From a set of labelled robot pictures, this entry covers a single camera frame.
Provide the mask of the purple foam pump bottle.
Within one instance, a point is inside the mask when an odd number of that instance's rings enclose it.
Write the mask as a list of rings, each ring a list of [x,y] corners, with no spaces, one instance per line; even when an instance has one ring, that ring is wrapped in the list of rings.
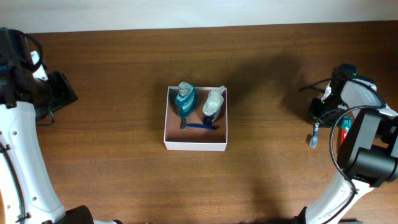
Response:
[[[221,86],[209,92],[208,98],[202,109],[202,112],[204,114],[203,124],[211,125],[220,116],[221,107],[224,103],[223,93],[225,90],[226,87]]]

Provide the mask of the teal toothpaste tube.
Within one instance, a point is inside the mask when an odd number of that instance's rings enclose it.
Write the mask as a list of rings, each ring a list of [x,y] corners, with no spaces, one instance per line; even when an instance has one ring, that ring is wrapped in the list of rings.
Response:
[[[344,116],[340,123],[340,144],[343,144],[347,133],[349,132],[353,119],[349,116]]]

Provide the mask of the teal Listerine mouthwash bottle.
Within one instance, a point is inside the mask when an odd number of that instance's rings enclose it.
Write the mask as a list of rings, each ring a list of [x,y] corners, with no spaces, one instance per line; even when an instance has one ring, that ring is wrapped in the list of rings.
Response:
[[[178,95],[175,98],[175,104],[177,106],[177,115],[181,118],[186,118],[197,107],[196,99],[196,88],[187,83],[181,82],[178,86]]]

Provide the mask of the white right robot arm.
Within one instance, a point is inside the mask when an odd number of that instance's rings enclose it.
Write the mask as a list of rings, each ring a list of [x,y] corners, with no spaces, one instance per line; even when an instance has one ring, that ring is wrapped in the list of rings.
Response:
[[[337,172],[322,195],[304,207],[293,223],[342,223],[364,195],[397,179],[397,112],[361,77],[354,65],[335,67],[308,116],[314,122],[310,147],[321,127],[330,129],[329,152]]]

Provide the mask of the blue disposable razor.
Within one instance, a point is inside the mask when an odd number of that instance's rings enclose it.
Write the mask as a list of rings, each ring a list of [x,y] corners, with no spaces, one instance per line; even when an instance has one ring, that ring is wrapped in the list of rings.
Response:
[[[181,129],[186,130],[187,128],[199,128],[199,129],[209,129],[209,130],[217,130],[217,126],[213,125],[205,125],[198,123],[188,123],[186,118],[182,118]]]

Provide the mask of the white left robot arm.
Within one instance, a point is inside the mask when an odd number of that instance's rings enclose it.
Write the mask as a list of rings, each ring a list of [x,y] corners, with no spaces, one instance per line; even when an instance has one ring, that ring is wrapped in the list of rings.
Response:
[[[65,209],[45,166],[37,127],[78,99],[63,73],[46,69],[35,38],[1,28],[1,223],[96,223],[84,205]]]

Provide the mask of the blue white toothbrush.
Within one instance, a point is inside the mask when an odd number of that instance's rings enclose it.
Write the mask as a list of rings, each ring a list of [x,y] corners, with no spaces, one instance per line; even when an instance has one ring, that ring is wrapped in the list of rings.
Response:
[[[309,146],[311,148],[316,148],[316,146],[317,146],[319,125],[320,125],[320,123],[315,123],[314,124],[313,135],[312,135],[312,137],[310,139],[310,142],[309,142]]]

